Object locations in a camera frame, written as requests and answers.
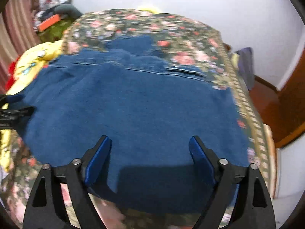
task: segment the curtain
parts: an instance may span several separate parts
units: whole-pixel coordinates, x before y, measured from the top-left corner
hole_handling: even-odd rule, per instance
[[[10,63],[40,43],[33,31],[38,10],[39,0],[9,0],[0,14],[0,93],[5,93]]]

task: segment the blue gripper pad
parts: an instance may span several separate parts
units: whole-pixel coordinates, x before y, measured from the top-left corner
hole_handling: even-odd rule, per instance
[[[89,149],[83,156],[82,176],[84,184],[89,187],[94,184],[103,168],[105,160],[110,153],[112,141],[102,136],[96,146]]]
[[[214,167],[194,137],[191,137],[189,141],[189,149],[196,171],[198,172],[198,178],[200,178],[203,183],[215,185],[217,181],[214,178]]]

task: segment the bed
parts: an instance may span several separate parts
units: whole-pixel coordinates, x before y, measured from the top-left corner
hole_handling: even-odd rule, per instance
[[[214,89],[230,88],[241,115],[239,126],[249,139],[248,161],[256,163],[271,197],[275,187],[275,150],[272,133],[256,112],[243,80],[225,51],[220,32],[199,21],[173,14],[152,14],[134,9],[114,9],[85,14],[63,36],[63,54],[77,54],[82,48],[106,51],[103,42],[120,35],[150,35],[160,47],[170,68],[195,65]],[[10,167],[1,182],[0,197],[13,221],[21,228],[31,187],[41,168],[35,156],[13,131],[10,139]],[[72,225],[78,226],[67,186],[63,197]],[[199,214],[156,215],[132,209],[119,210],[112,202],[90,195],[107,228],[192,228]],[[228,207],[220,226],[231,216]]]

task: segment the screw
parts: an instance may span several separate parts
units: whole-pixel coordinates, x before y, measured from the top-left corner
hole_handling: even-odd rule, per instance
[[[227,164],[229,163],[229,161],[226,160],[225,158],[219,159],[219,162],[220,162],[222,165],[227,165]]]
[[[44,165],[42,166],[43,169],[48,169],[49,167],[50,167],[49,164],[44,164]]]
[[[81,160],[79,158],[73,159],[72,164],[78,165],[80,164]]]
[[[257,165],[256,164],[250,164],[251,169],[257,169]]]

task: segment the white wall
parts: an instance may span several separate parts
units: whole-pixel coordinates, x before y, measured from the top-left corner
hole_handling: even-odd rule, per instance
[[[298,204],[302,194],[303,191],[300,191],[290,196],[280,197],[272,201],[276,228],[280,228],[288,219]]]
[[[286,84],[286,82],[289,80],[290,76],[292,75],[295,67],[297,66],[297,64],[299,62],[299,59],[302,56],[304,47],[305,47],[305,26],[303,27],[302,34],[301,34],[300,41],[299,41],[299,45],[296,48],[295,55],[294,55],[293,59],[291,60],[291,63],[288,66],[287,70],[285,71],[285,74],[283,75],[279,84],[276,86],[276,88],[278,90],[281,90],[284,87],[284,85]]]
[[[221,31],[233,50],[254,49],[254,70],[278,86],[293,65],[304,24],[289,0],[74,0],[82,12],[154,5]]]
[[[305,190],[305,134],[278,152],[277,198],[272,201],[279,228],[290,216]]]
[[[305,189],[305,134],[280,150],[278,197],[289,196]]]

